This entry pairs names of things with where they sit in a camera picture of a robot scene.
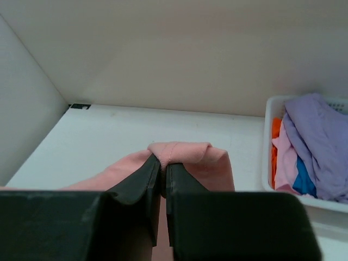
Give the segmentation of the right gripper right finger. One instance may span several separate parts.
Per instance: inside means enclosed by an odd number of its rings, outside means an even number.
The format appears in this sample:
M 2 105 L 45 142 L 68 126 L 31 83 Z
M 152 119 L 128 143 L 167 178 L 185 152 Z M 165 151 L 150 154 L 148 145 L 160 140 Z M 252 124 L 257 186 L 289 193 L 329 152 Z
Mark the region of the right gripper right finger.
M 212 192 L 182 164 L 166 170 L 175 260 L 321 260 L 306 210 L 282 192 Z

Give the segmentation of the salmon pink t shirt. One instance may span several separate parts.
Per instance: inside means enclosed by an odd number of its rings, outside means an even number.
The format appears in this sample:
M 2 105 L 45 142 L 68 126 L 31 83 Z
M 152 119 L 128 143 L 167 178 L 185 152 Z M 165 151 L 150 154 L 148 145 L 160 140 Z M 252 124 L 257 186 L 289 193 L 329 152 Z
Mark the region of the salmon pink t shirt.
M 182 164 L 209 191 L 234 191 L 232 168 L 227 151 L 215 148 L 207 142 L 163 142 L 151 144 L 146 150 L 135 152 L 122 158 L 103 172 L 64 188 L 38 190 L 2 187 L 1 192 L 4 190 L 107 191 L 140 169 L 150 156 L 155 156 L 160 163 L 160 206 L 157 243 L 162 239 L 162 235 L 159 233 L 160 216 L 162 214 L 166 215 L 166 170 L 169 165 Z

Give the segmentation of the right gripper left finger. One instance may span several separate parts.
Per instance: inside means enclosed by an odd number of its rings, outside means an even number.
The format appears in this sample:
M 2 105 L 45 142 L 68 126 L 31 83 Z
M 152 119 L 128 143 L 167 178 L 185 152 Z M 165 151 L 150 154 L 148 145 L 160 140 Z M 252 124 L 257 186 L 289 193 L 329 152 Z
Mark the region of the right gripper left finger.
M 150 260 L 159 180 L 150 156 L 107 191 L 2 191 L 1 260 Z

